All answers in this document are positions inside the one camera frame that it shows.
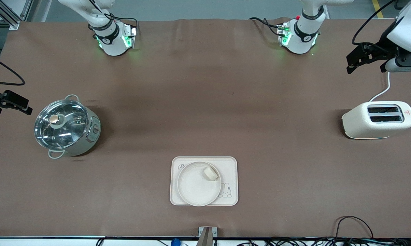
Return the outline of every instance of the white cable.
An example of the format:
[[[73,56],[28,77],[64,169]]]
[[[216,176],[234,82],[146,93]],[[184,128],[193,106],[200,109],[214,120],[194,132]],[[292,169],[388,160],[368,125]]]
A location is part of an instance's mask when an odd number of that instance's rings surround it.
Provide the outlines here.
[[[374,99],[376,99],[379,95],[383,95],[383,93],[387,92],[389,90],[389,88],[391,87],[391,72],[388,72],[388,87],[380,92],[379,94],[375,95],[373,98],[371,98],[371,100],[369,101],[374,101]]]

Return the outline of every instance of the pot handle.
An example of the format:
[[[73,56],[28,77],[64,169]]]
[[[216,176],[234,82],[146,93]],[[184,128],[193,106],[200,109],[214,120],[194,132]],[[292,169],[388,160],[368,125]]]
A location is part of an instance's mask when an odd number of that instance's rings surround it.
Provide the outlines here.
[[[67,96],[65,97],[65,99],[69,99],[69,98],[71,98],[71,97],[76,97],[76,101],[80,101],[80,99],[78,98],[78,96],[75,95],[75,94],[67,95]]]
[[[62,150],[62,151],[48,150],[48,156],[51,159],[60,159],[60,157],[62,157],[65,154],[65,152],[66,152],[65,150]],[[54,157],[52,156],[52,153],[61,153],[61,154],[57,157]]]

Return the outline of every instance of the lid knob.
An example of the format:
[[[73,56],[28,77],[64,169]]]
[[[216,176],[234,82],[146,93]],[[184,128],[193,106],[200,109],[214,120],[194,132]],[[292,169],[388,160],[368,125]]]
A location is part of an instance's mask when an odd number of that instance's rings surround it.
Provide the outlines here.
[[[55,124],[60,120],[60,117],[58,115],[52,115],[51,117],[49,117],[49,123],[51,124]]]

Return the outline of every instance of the yellow floor stripe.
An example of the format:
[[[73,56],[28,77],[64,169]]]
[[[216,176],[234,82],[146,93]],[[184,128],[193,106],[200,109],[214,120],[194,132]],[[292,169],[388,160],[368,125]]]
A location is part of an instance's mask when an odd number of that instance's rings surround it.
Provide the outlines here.
[[[376,11],[380,9],[380,4],[377,0],[372,0],[372,4],[374,5],[374,9]],[[383,18],[383,14],[381,11],[377,14],[377,18]]]

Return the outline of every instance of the pot control panel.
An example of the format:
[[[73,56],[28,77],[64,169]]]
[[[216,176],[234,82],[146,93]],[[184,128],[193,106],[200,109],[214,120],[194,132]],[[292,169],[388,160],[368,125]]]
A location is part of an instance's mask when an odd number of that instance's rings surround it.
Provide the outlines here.
[[[96,117],[91,117],[91,124],[86,139],[88,142],[95,142],[101,133],[101,123]]]

